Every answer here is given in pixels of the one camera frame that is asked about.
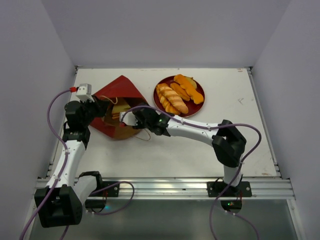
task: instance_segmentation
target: white table surface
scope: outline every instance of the white table surface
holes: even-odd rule
[[[254,92],[246,69],[236,68],[169,68],[169,69],[79,69],[75,86],[92,85],[92,94],[120,75],[129,78],[154,106],[153,91],[162,79],[177,74],[194,77],[205,93],[202,109],[189,119],[205,123],[246,123],[262,133],[259,147],[246,159],[242,172],[246,177],[276,176],[276,170]],[[70,100],[77,100],[72,94]],[[93,127],[87,150],[77,175],[99,171],[102,177],[221,177],[223,165],[212,147],[183,137],[156,136],[150,141],[131,137],[113,140]],[[245,153],[257,142],[257,133],[238,128],[247,140]],[[138,134],[148,138],[145,131]],[[54,165],[61,155],[59,144]]]

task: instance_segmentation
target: black mount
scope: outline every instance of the black mount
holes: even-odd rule
[[[112,184],[117,183],[116,181],[103,181],[101,188],[108,187]],[[120,184],[115,185],[114,187],[109,188],[106,190],[108,198],[117,198],[119,196]],[[104,191],[98,192],[95,194],[95,197],[102,197]],[[106,205],[103,199],[92,199],[85,201],[85,208],[86,209],[102,209]]]
[[[209,181],[206,183],[206,190],[209,198],[216,198],[227,186],[223,181]],[[238,186],[230,186],[222,197],[252,197],[250,182],[240,181]]]
[[[49,192],[49,187],[37,189],[34,201],[38,207]],[[71,186],[55,188],[39,211],[42,227],[77,225],[82,218],[82,204]]]

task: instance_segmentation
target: metal frame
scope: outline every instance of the metal frame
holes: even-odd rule
[[[292,223],[293,223],[295,233],[296,233],[298,240],[307,239],[307,236],[306,236],[306,233],[305,233],[305,230],[304,230],[304,227],[303,227],[303,224],[302,224],[299,212],[298,212],[296,201],[293,199],[288,199],[286,202],[289,207]]]
[[[249,76],[249,79],[250,79],[250,83],[251,83],[251,87],[252,87],[252,90],[253,90],[253,94],[254,94],[254,97],[255,97],[255,100],[256,100],[256,104],[258,106],[258,110],[259,110],[259,114],[260,114],[260,117],[261,117],[261,121],[262,121],[262,125],[263,125],[263,128],[264,128],[264,132],[265,132],[265,135],[266,135],[266,138],[267,138],[267,142],[268,142],[268,145],[269,145],[269,148],[270,148],[270,151],[271,151],[272,160],[274,162],[274,165],[278,166],[278,162],[277,162],[277,159],[276,159],[276,156],[275,156],[275,151],[274,151],[274,148],[272,146],[270,135],[269,135],[269,131],[268,131],[268,128],[267,128],[265,116],[263,114],[263,111],[262,111],[262,108],[261,108],[261,104],[260,104],[260,100],[259,100],[258,93],[257,93],[257,89],[256,89],[256,86],[255,86],[252,70],[251,70],[250,67],[247,67],[246,71],[248,73],[248,76]],[[278,174],[279,177],[281,177],[280,171],[277,171],[277,174]]]
[[[135,188],[135,200],[213,200],[208,197],[207,182],[217,178],[103,178],[103,181],[127,181]],[[294,200],[295,195],[290,180],[280,178],[243,178],[250,182],[252,197],[246,200]],[[36,188],[44,188],[47,179],[39,179]],[[129,199],[132,188],[129,184],[120,185],[117,199]],[[221,200],[231,200],[232,197],[221,197]]]
[[[23,226],[25,226],[28,222],[28,220],[30,219],[31,215],[34,213],[34,210],[36,209],[36,203],[35,203],[35,200],[34,200],[34,194],[32,195],[32,199],[31,199],[31,203],[29,205],[29,208],[27,210],[27,213],[26,213],[26,218],[24,220],[24,224]],[[29,239],[30,238],[30,235],[31,235],[31,231],[32,231],[32,228],[34,226],[34,223],[35,223],[35,220],[32,221],[32,223],[30,224],[29,228],[27,229],[25,235],[24,235],[24,239]]]

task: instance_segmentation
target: gray floor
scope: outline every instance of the gray floor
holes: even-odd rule
[[[109,210],[124,200],[109,200]],[[64,240],[208,240],[212,201],[134,200],[114,215],[86,213],[79,225],[70,226]],[[225,214],[219,206],[213,213],[214,229],[221,240],[255,240],[243,220]],[[296,240],[285,200],[247,200],[240,214],[258,229],[261,240]],[[36,219],[30,240],[58,240],[64,227],[42,228]]]

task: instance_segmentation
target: orange food item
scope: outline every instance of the orange food item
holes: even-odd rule
[[[176,93],[171,87],[166,83],[161,83],[157,85],[159,87],[160,93],[168,99],[168,101],[181,113],[187,114],[189,109],[187,105],[182,101],[181,97]]]
[[[194,86],[192,86],[185,76],[178,74],[174,76],[174,81],[180,84],[180,87],[186,91],[195,104],[204,102],[204,96],[197,92],[197,90],[194,88]]]
[[[190,101],[190,96],[186,93],[186,91],[180,87],[179,84],[177,83],[171,83],[170,84],[170,88],[172,88],[173,90],[175,90],[175,92],[185,101]]]
[[[185,76],[185,78],[191,83],[191,85],[197,89],[197,84],[196,84],[196,81],[194,80],[193,77],[189,77],[189,76]]]
[[[155,91],[156,91],[156,94],[158,95],[158,98],[159,98],[160,103],[162,104],[164,110],[165,110],[167,113],[172,113],[172,114],[175,114],[175,115],[180,115],[181,112],[179,112],[174,106],[172,106],[171,103],[168,101],[168,99],[166,99],[165,96],[163,96],[163,95],[160,93],[159,86],[156,86],[156,87],[155,87]]]

